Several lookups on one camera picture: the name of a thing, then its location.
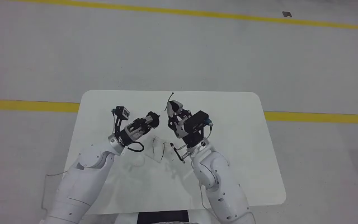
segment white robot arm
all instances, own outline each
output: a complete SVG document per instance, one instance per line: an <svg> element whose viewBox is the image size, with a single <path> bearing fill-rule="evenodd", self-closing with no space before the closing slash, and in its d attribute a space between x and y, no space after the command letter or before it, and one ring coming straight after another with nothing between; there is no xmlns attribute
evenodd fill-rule
<svg viewBox="0 0 358 224"><path fill-rule="evenodd" d="M209 115L203 111L191 115L175 100L168 101L167 108L168 126L177 138L184 140L187 152L180 156L172 143L171 146L183 163L184 158L190 156L195 176L200 186L205 186L215 218L220 223L254 224L255 218L245 193L233 179L229 162L208 141L213 128ZM207 125L210 134L204 138L204 127Z"/></svg>
<svg viewBox="0 0 358 224"><path fill-rule="evenodd" d="M80 222L83 215L95 202L107 179L114 162L114 156L121 155L123 149L136 142L142 135L159 125L159 116L149 112L145 118L134 120L120 130L122 120L128 120L129 112L124 107L112 110L117 116L115 133L100 144L91 144L79 154L76 162L64 175L55 196L51 211L45 224L74 224Z"/></svg>

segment yellow stripe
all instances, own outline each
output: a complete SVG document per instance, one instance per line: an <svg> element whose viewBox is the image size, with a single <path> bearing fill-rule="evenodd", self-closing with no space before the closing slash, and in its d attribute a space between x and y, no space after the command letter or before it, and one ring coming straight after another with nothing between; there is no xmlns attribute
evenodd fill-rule
<svg viewBox="0 0 358 224"><path fill-rule="evenodd" d="M79 104L74 102L39 102L0 100L0 110L27 110L77 113Z"/></svg>
<svg viewBox="0 0 358 224"><path fill-rule="evenodd" d="M239 15L239 14L230 14L230 13L192 11L192 10L177 10L177 9L172 9L172 8L127 6L127 5L122 5L122 4L108 4L108 3L98 3L98 2L77 2L77 1L69 1L69 0L9 0L9 1L12 1L12 2L44 3L44 4L59 4L59 5L63 5L63 6L79 6L79 7L89 7L89 8L105 8L105 9L109 9L109 10L127 10L127 11L154 12L154 13L187 15L187 16L228 18L228 19L232 19L232 20L250 20L250 21L257 21L257 22L275 22L275 23L280 23L280 24L334 27L334 28L341 28L341 29L358 29L358 25L337 24L337 23L334 23L334 22L295 20L295 19L292 19L292 18L269 18L269 17Z"/></svg>
<svg viewBox="0 0 358 224"><path fill-rule="evenodd" d="M52 111L77 113L79 103L39 102L21 100L0 100L0 110ZM356 114L315 114L296 112L265 111L267 121L280 122L318 122L318 123L354 123L358 124Z"/></svg>
<svg viewBox="0 0 358 224"><path fill-rule="evenodd" d="M296 112L265 111L265 118L269 121L280 122L317 122L317 123L351 123L358 124L357 114L315 114Z"/></svg>

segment gray floor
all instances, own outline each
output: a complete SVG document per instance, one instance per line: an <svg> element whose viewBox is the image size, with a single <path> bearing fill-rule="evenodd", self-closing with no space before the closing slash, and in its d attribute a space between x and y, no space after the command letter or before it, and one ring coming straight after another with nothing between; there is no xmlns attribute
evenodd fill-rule
<svg viewBox="0 0 358 224"><path fill-rule="evenodd" d="M358 24L354 1L108 0ZM252 91L265 110L358 114L357 30L0 2L0 98L79 102L87 90ZM38 223L77 114L0 111L0 220ZM358 125L268 122L286 188L257 223L357 223ZM49 179L45 206L60 177ZM115 215L83 223L112 223Z"/></svg>

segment white tabletop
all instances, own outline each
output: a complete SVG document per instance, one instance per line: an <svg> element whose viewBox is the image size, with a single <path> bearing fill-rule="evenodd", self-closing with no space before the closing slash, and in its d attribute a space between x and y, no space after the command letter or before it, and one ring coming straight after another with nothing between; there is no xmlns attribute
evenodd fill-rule
<svg viewBox="0 0 358 224"><path fill-rule="evenodd" d="M80 150L107 139L113 128L110 112L117 105L130 111L122 127L149 111L161 115L160 125L140 141L145 151L126 150L116 156L103 189L87 214L131 213L202 209L198 180L190 159L183 164L165 148L161 162L148 156L153 136L177 146L164 112L171 91L88 91L82 96L65 170ZM241 184L251 206L281 204L286 191L258 96L251 92L175 92L171 100L183 103L193 114L202 110L214 123L209 141L229 161L233 178ZM208 200L204 204L210 207Z"/></svg>

